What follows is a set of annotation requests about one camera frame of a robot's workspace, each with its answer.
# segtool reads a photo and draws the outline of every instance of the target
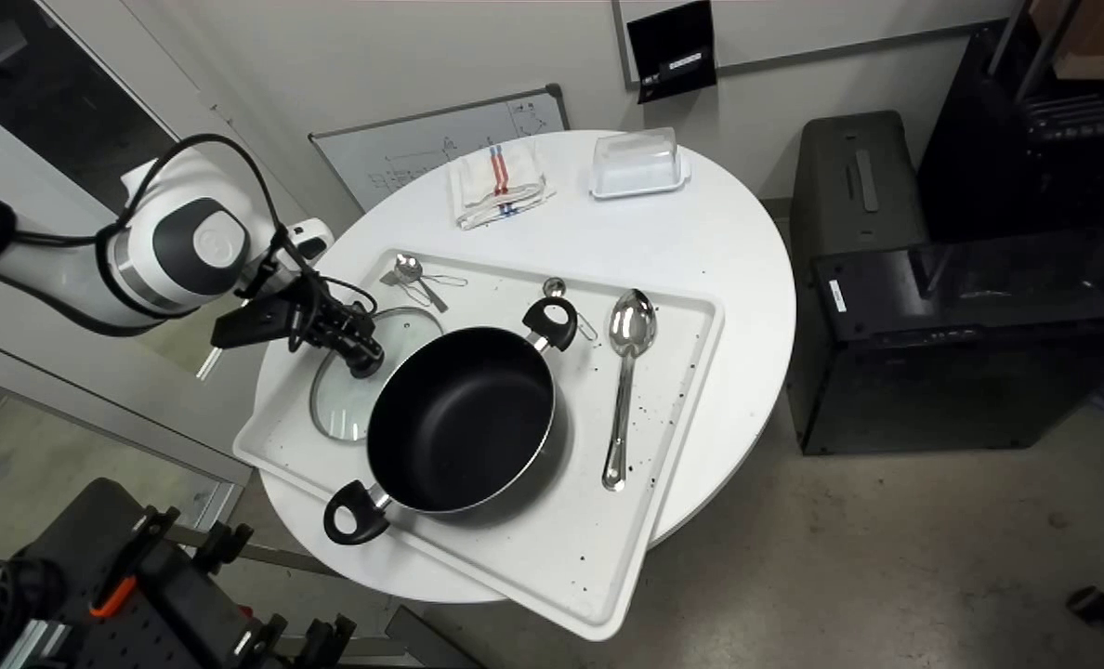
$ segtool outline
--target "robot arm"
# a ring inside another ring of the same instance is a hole
[[[153,168],[127,175],[131,208],[88,237],[59,237],[0,203],[0,282],[101,334],[136,334],[239,289],[248,305],[217,324],[217,344],[289,336],[338,350],[352,375],[374,372],[373,296],[336,299],[308,262],[326,247],[326,225],[308,219],[285,230],[275,211],[259,215],[245,190],[189,153],[203,142],[245,154],[217,135],[177,142]]]

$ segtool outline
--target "door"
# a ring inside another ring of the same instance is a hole
[[[135,106],[150,115],[150,135],[127,135],[127,142],[136,142],[136,153],[155,153],[171,135],[232,135],[217,115],[217,104],[189,85],[176,58],[155,47],[118,0],[46,0],[49,16],[10,11],[35,7],[0,3],[0,68],[38,39],[59,39],[65,29],[74,37],[65,43],[77,47],[77,56],[88,56],[83,63],[108,63],[108,70],[101,68],[101,79],[121,81],[121,94],[136,100]],[[65,95],[57,94],[49,104],[38,104],[46,115],[65,115],[57,130],[46,130],[42,123],[26,127],[10,110],[0,110],[0,199],[57,219],[65,232],[85,232],[116,219],[121,199],[116,185],[135,161],[118,161],[116,175],[108,175],[113,168],[101,175],[101,161],[88,168],[53,164],[46,142],[59,144],[69,130],[69,137],[83,142],[69,144],[69,154],[94,147],[94,142],[116,144],[108,135],[85,142],[83,127],[95,130],[94,123],[83,123],[88,106],[65,110],[59,100]],[[235,506],[248,478],[248,468],[232,458],[232,442],[254,408],[256,362],[256,350],[220,356],[220,362],[207,362],[210,375],[201,377],[135,336],[83,331],[49,305],[0,282],[0,390],[220,478],[217,496],[207,501],[210,520]]]

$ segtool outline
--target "white napkin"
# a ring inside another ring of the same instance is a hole
[[[450,215],[457,225],[484,225],[545,198],[551,185],[528,142],[492,144],[450,168]]]

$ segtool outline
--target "white tray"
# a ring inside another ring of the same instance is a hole
[[[394,253],[381,253],[367,278],[381,273]],[[507,327],[523,334],[519,317],[544,296],[544,273],[479,268],[424,255],[431,273],[461,273],[468,287],[436,287],[450,312],[447,331]],[[640,287],[659,307],[659,336],[635,362],[629,417],[629,481],[600,481],[612,428],[622,359],[604,344],[604,319],[629,287],[566,278],[566,296],[600,331],[585,334],[560,356],[545,353],[570,422],[555,471],[518,512],[471,512],[464,520],[431,520],[390,506],[390,520],[412,551],[447,568],[544,613],[585,634],[609,638],[629,613],[642,552],[652,546],[661,501],[673,481],[686,421],[720,334],[720,307],[706,296],[681,296],[661,287]],[[412,299],[405,289],[373,282],[388,305]],[[313,421],[308,386],[323,353],[308,350],[285,372],[272,402],[239,434],[239,458],[326,501],[348,478],[373,481],[365,445],[341,445],[313,428],[306,442],[280,442],[284,422]]]

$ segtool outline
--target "white wall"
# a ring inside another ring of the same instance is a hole
[[[131,0],[189,79],[275,142],[306,208],[355,208],[308,144],[316,130],[415,115],[556,81],[572,127],[659,127],[720,161],[757,198],[787,198],[806,118],[896,106],[922,154],[961,37],[723,74],[640,106],[609,0]]]

